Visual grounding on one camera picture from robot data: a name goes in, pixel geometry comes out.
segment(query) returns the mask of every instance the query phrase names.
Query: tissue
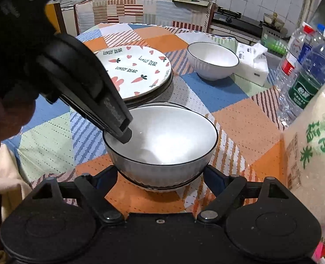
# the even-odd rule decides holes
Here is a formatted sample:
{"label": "tissue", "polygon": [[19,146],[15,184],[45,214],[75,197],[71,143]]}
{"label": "tissue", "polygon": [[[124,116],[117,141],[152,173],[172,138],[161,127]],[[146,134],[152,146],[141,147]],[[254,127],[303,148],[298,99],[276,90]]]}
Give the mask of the tissue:
{"label": "tissue", "polygon": [[235,74],[264,86],[269,74],[265,52],[267,48],[259,43],[253,46],[238,43],[236,54],[239,65],[236,67]]}

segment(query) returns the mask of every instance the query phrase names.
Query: metal screw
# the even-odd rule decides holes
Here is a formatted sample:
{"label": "metal screw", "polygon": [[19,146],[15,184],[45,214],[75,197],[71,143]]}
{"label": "metal screw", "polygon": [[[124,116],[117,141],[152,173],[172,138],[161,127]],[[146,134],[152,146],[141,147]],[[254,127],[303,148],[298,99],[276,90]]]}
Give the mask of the metal screw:
{"label": "metal screw", "polygon": [[219,215],[215,211],[203,211],[200,216],[204,219],[215,219]]}
{"label": "metal screw", "polygon": [[103,215],[107,220],[116,220],[121,217],[121,213],[119,211],[106,211]]}

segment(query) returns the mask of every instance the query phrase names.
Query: stack of plates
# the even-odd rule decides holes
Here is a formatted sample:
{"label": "stack of plates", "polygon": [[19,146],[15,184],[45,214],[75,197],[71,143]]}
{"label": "stack of plates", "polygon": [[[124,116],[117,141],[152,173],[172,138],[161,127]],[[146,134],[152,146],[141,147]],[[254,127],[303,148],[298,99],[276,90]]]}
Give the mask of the stack of plates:
{"label": "stack of plates", "polygon": [[129,108],[156,98],[172,82],[170,61],[156,49],[121,46],[95,54]]}

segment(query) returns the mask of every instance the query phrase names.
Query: pot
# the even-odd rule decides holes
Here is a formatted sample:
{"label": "pot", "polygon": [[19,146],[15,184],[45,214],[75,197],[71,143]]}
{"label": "pot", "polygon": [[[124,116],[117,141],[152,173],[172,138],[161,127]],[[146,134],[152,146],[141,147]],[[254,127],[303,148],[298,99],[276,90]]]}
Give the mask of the pot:
{"label": "pot", "polygon": [[150,190],[172,190],[196,179],[209,163],[218,140],[213,123],[173,103],[130,110],[132,138],[122,144],[104,132],[112,162],[131,182]]}
{"label": "pot", "polygon": [[275,27],[279,31],[281,31],[284,26],[284,22],[278,18],[277,13],[273,15],[264,14],[264,22],[269,26]]}
{"label": "pot", "polygon": [[194,42],[188,46],[187,57],[197,74],[210,81],[226,78],[239,64],[237,55],[212,42]]}

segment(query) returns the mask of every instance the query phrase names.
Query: table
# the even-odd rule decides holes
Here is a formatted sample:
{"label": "table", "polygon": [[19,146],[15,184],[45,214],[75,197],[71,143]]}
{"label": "table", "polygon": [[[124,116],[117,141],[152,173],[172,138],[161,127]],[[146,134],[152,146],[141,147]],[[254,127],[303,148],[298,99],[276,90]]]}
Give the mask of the table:
{"label": "table", "polygon": [[[271,85],[273,71],[267,87],[236,75],[208,82],[200,79],[187,60],[186,48],[192,42],[228,45],[232,38],[147,24],[98,24],[77,38],[92,51],[142,45],[165,53],[174,71],[173,84],[156,101],[181,104],[215,124],[219,139],[210,164],[226,175],[240,174],[250,181],[262,181],[267,175],[284,181],[280,143],[283,127],[276,118],[278,95]],[[101,131],[62,101],[51,106],[42,97],[36,101],[30,123],[5,143],[14,151],[22,175],[33,187],[49,175],[70,181],[83,172],[97,174],[111,164]],[[125,214],[198,213],[213,198],[202,177],[176,192],[159,194],[146,192],[119,175],[107,195]]]}
{"label": "table", "polygon": [[87,0],[74,6],[77,33],[99,23],[146,23],[207,32],[215,3],[208,7],[173,0]]}

